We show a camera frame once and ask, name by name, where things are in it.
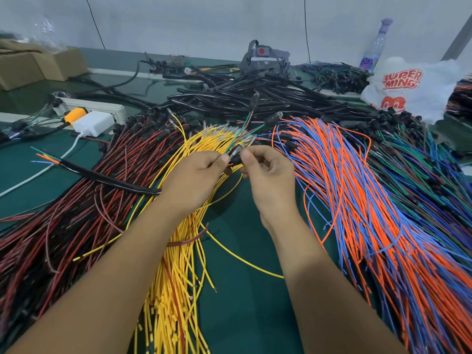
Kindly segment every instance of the white plastic bag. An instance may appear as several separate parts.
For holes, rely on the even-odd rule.
[[[391,57],[376,67],[361,99],[377,109],[392,106],[434,124],[443,119],[447,100],[464,75],[455,60],[409,64]]]

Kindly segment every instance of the right hand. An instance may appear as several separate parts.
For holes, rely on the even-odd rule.
[[[254,202],[269,232],[280,221],[300,215],[295,201],[295,170],[289,159],[267,145],[254,145],[241,151],[241,160],[241,172],[251,181]]]

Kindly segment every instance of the yellow plug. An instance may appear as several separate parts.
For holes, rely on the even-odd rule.
[[[64,116],[64,120],[67,123],[72,124],[76,120],[82,118],[85,114],[87,114],[87,110],[85,108],[74,108]]]

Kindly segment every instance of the white cable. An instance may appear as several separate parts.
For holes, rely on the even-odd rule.
[[[75,138],[75,141],[74,141],[74,144],[72,144],[72,146],[70,147],[69,150],[67,150],[63,156],[61,156],[61,159],[65,158],[67,155],[69,155],[71,153],[72,150],[74,150],[75,146],[77,145],[77,142],[79,141],[80,138],[86,136],[85,134],[79,134],[76,138]],[[26,180],[20,182],[19,184],[16,184],[15,186],[12,186],[10,187],[9,189],[3,191],[3,192],[0,192],[0,197],[3,197],[5,196],[6,194],[12,192],[13,190],[16,190],[18,189],[19,187],[23,186],[24,184],[27,184],[29,183],[31,180],[34,180],[35,178],[41,176],[42,174],[44,174],[46,171],[48,171],[49,169],[51,169],[52,167],[54,166],[54,164],[51,164],[50,166],[48,166],[47,168],[41,170],[40,172],[38,172],[37,174],[33,175],[32,177],[30,178],[27,178]]]

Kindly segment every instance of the electrical outlet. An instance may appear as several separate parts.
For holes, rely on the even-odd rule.
[[[125,107],[120,104],[102,103],[93,101],[83,101],[74,98],[61,98],[64,103],[54,108],[54,111],[58,116],[63,116],[65,112],[70,111],[77,107],[85,108],[88,112],[96,110],[98,112],[110,113],[115,121],[119,124],[125,124],[126,115]]]

